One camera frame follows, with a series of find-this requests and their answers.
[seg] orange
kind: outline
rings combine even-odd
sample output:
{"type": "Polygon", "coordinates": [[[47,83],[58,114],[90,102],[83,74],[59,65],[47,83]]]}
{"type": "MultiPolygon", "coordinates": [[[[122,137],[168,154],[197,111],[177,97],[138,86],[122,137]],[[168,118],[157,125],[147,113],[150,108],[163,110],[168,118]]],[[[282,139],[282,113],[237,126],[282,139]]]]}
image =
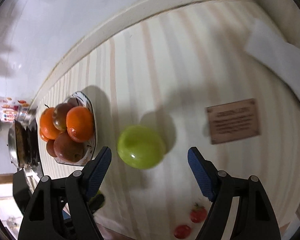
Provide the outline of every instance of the orange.
{"type": "Polygon", "coordinates": [[[45,137],[51,140],[55,140],[57,136],[61,133],[52,122],[52,114],[54,107],[49,107],[44,110],[40,117],[40,129],[45,137]]]}
{"type": "Polygon", "coordinates": [[[44,134],[42,133],[41,128],[40,128],[40,132],[39,132],[39,133],[40,133],[40,138],[41,138],[42,140],[44,140],[45,142],[49,141],[49,138],[45,137],[44,134]]]}
{"type": "Polygon", "coordinates": [[[75,142],[87,141],[94,132],[92,113],[84,106],[71,108],[66,116],[66,126],[72,140],[75,142]]]}

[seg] poster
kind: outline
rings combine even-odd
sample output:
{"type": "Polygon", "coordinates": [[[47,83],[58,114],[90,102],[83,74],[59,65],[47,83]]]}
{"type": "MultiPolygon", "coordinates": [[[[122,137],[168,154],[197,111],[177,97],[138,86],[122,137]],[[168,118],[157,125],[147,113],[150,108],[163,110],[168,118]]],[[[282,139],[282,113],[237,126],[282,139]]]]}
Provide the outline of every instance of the poster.
{"type": "Polygon", "coordinates": [[[31,99],[0,97],[0,121],[23,122],[26,118],[31,99]]]}

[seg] cherry tomato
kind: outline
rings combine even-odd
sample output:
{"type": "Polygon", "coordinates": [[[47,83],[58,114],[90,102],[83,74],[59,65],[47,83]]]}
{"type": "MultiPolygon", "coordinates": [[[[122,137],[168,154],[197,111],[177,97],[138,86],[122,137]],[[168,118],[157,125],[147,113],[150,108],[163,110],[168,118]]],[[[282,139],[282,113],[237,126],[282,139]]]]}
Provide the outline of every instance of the cherry tomato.
{"type": "Polygon", "coordinates": [[[185,239],[191,234],[191,227],[187,225],[177,226],[174,230],[174,236],[178,239],[185,239]]]}
{"type": "Polygon", "coordinates": [[[205,219],[207,218],[207,215],[208,215],[208,213],[207,213],[206,209],[204,207],[201,207],[198,204],[196,204],[196,206],[190,213],[190,219],[194,223],[201,223],[201,222],[205,221],[205,219]]]}

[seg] wooden table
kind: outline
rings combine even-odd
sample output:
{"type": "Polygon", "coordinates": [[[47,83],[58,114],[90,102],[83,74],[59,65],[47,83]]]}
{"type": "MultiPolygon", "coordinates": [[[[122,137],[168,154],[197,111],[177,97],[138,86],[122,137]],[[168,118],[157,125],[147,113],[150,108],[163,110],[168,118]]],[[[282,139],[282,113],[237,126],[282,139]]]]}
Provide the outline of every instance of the wooden table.
{"type": "MultiPolygon", "coordinates": [[[[280,34],[253,0],[220,0],[164,12],[116,34],[75,64],[42,98],[56,106],[82,90],[93,103],[98,145],[113,159],[101,190],[106,205],[96,222],[134,239],[174,239],[179,224],[191,224],[194,203],[210,207],[187,163],[197,146],[217,169],[258,176],[279,226],[290,222],[300,201],[300,107],[291,91],[243,46],[259,18],[280,34]],[[205,108],[248,98],[258,102],[261,135],[211,145],[205,108]],[[162,135],[169,152],[149,170],[125,165],[116,153],[120,132],[141,123],[162,135]]],[[[68,176],[77,167],[56,163],[39,140],[45,175],[68,176]]],[[[229,239],[234,199],[224,239],[229,239]]]]}

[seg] white wall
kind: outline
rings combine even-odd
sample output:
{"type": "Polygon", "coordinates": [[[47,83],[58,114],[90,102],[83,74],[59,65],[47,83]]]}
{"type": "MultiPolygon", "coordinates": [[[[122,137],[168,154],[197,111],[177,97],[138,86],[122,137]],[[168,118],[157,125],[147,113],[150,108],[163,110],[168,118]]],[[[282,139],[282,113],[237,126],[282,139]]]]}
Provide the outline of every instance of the white wall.
{"type": "Polygon", "coordinates": [[[0,131],[0,174],[15,173],[17,168],[11,163],[8,150],[8,130],[10,123],[3,123],[0,131]]]}

